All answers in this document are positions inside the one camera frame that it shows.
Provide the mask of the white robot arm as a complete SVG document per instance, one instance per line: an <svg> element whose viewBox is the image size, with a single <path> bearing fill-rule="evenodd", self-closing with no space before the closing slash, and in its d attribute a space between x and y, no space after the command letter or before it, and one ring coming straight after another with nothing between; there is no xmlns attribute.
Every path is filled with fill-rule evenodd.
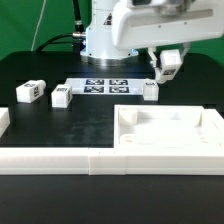
<svg viewBox="0 0 224 224"><path fill-rule="evenodd" d="M81 59L118 65L142 48L224 35L224 0L92 0Z"/></svg>

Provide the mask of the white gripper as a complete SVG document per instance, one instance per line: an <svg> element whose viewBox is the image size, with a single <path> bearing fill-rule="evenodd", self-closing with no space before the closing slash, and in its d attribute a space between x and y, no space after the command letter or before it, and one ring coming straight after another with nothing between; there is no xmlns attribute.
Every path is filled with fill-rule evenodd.
<svg viewBox="0 0 224 224"><path fill-rule="evenodd" d="M158 46L182 44L184 59L190 42L224 34L224 0L150 0L134 5L119 0L112 14L112 40L121 50L148 48L150 64L159 69Z"/></svg>

